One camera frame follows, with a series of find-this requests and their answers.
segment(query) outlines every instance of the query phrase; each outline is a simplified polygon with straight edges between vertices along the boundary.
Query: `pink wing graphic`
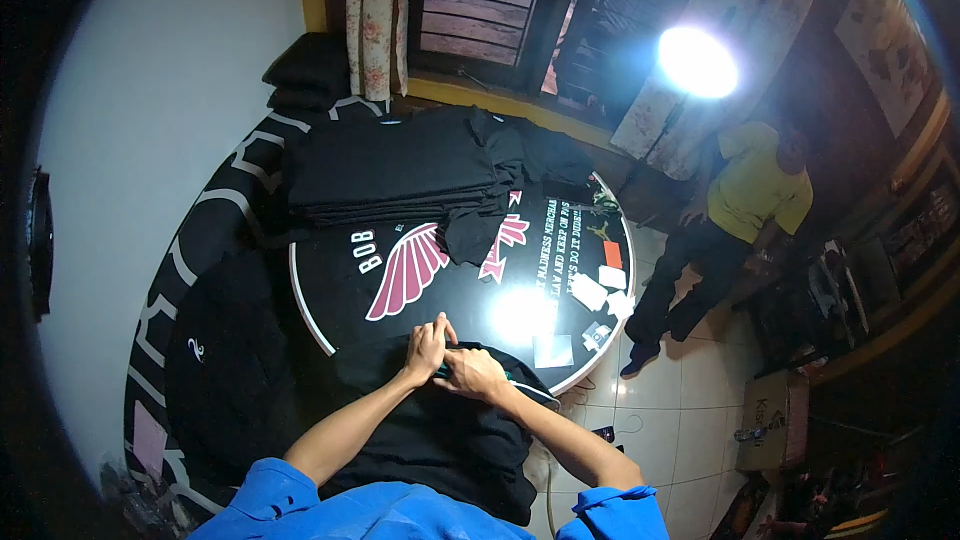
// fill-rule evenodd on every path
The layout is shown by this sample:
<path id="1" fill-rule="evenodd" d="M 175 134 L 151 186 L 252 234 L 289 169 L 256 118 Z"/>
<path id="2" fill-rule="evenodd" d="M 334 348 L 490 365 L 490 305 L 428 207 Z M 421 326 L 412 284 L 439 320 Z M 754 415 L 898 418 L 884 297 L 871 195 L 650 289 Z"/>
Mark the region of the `pink wing graphic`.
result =
<path id="1" fill-rule="evenodd" d="M 503 280 L 503 269 L 507 265 L 507 258 L 500 258 L 500 243 L 506 246 L 514 244 L 526 245 L 527 228 L 530 227 L 529 221 L 521 221 L 521 216 L 517 212 L 511 212 L 500 223 L 500 229 L 496 233 L 496 240 L 493 246 L 489 247 L 483 263 L 480 265 L 480 272 L 477 279 L 482 280 L 487 276 L 493 278 L 498 284 Z"/>
<path id="2" fill-rule="evenodd" d="M 414 227 L 396 241 L 387 257 L 380 289 L 366 313 L 367 321 L 379 321 L 403 311 L 430 286 L 434 275 L 450 263 L 437 243 L 437 224 Z"/>

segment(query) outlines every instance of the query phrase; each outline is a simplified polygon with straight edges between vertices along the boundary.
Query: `stack of folded black shirts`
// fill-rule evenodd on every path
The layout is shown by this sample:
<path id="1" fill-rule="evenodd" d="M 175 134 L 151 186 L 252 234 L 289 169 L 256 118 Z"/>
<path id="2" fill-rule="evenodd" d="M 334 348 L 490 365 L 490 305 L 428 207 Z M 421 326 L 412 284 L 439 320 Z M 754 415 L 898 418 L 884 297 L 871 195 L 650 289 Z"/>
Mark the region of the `stack of folded black shirts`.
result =
<path id="1" fill-rule="evenodd" d="M 291 213 L 323 228 L 438 222 L 454 263 L 480 265 L 524 182 L 522 138 L 503 117 L 439 107 L 311 130 L 287 146 Z"/>
<path id="2" fill-rule="evenodd" d="M 276 88 L 267 102 L 271 109 L 328 111 L 351 95 L 346 36 L 303 34 L 270 65 L 263 81 Z"/>

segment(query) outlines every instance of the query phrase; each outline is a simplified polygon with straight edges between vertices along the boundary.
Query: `human hand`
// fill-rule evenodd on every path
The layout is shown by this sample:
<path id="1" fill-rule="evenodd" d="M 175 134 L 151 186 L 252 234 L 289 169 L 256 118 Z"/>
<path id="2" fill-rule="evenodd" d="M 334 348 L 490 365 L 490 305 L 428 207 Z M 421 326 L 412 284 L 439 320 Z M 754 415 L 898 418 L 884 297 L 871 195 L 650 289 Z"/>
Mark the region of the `human hand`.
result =
<path id="1" fill-rule="evenodd" d="M 699 221 L 704 221 L 707 218 L 707 201 L 694 199 L 686 206 L 686 209 L 683 209 L 679 212 L 679 224 L 682 226 L 688 226 L 691 223 L 696 223 Z"/>
<path id="2" fill-rule="evenodd" d="M 758 255 L 750 255 L 743 261 L 743 269 L 753 273 L 762 273 L 766 269 L 767 261 Z"/>
<path id="3" fill-rule="evenodd" d="M 444 352 L 447 350 L 444 333 L 450 336 L 451 343 L 457 343 L 457 332 L 453 330 L 447 314 L 443 311 L 439 312 L 436 321 L 418 325 L 410 333 L 407 361 L 401 373 L 417 386 L 426 384 L 444 362 Z"/>
<path id="4" fill-rule="evenodd" d="M 758 525 L 758 526 L 756 527 L 756 535 L 757 535 L 757 536 L 760 536 L 760 535 L 762 535 L 762 534 L 766 534 L 766 533 L 770 532 L 771 530 L 773 530 L 773 527 L 774 527 L 774 518 L 773 518 L 773 515 L 767 515 L 767 518 L 764 519 L 764 520 L 760 523 L 760 525 Z"/>
<path id="5" fill-rule="evenodd" d="M 448 350 L 443 362 L 450 368 L 450 377 L 434 378 L 433 383 L 454 394 L 496 405 L 502 390 L 511 388 L 503 367 L 486 350 Z"/>

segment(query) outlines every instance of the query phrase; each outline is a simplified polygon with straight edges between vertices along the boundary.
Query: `cardboard box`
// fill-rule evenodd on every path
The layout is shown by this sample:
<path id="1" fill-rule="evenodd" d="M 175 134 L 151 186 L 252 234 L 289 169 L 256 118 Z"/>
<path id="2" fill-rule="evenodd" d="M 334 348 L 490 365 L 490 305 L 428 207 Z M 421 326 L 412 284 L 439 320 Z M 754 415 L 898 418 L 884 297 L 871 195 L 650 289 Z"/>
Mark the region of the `cardboard box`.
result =
<path id="1" fill-rule="evenodd" d="M 807 450 L 810 383 L 793 371 L 754 379 L 744 390 L 741 429 L 766 429 L 761 438 L 739 443 L 736 468 L 763 471 L 791 467 Z"/>

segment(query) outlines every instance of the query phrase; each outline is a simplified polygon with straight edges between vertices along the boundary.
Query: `blue shoe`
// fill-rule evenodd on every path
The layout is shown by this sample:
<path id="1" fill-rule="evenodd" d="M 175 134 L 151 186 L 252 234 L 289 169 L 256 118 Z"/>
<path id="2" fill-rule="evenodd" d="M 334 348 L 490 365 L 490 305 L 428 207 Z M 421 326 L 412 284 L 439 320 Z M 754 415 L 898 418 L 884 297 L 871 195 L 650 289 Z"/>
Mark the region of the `blue shoe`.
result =
<path id="1" fill-rule="evenodd" d="M 627 378 L 640 372 L 643 366 L 660 354 L 660 339 L 653 342 L 634 342 L 630 349 L 630 362 L 620 370 L 620 377 Z"/>

